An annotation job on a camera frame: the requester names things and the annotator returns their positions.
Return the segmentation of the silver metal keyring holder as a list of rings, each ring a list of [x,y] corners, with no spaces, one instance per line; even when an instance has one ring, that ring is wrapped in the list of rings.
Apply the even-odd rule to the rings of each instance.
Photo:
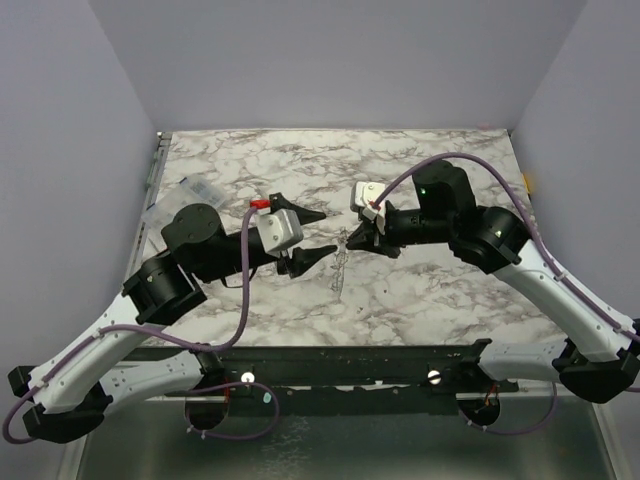
[[[346,243],[349,237],[349,232],[346,228],[342,228],[338,235],[337,250],[334,255],[334,260],[331,265],[331,291],[335,294],[337,299],[341,298],[344,287],[345,265],[348,261],[348,253]]]

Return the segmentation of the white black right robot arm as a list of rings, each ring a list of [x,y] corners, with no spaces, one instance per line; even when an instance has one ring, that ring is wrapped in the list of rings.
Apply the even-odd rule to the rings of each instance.
[[[403,173],[419,202],[413,210],[388,201],[398,180],[356,182],[350,208],[360,224],[348,249],[397,258],[407,246],[445,244],[462,262],[518,291],[565,333],[560,342],[484,344],[459,367],[469,390],[481,391],[493,381],[537,380],[603,404],[630,389],[639,375],[638,321],[608,305],[551,256],[521,202],[514,211],[477,204],[453,157],[439,154]]]

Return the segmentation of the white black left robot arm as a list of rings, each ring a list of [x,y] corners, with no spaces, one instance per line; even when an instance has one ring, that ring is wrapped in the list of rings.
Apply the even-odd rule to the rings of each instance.
[[[229,234],[214,206],[182,207],[161,230],[165,249],[141,264],[91,326],[43,364],[10,371],[17,402],[3,421],[4,439],[66,444],[128,403],[192,389],[214,392],[221,371],[209,361],[244,334],[255,272],[274,263],[296,278],[333,253],[333,245],[299,245],[304,226],[326,217],[277,193],[251,201],[240,230]],[[203,285],[235,274],[242,278],[242,303],[228,340],[212,345],[167,333],[206,301]]]

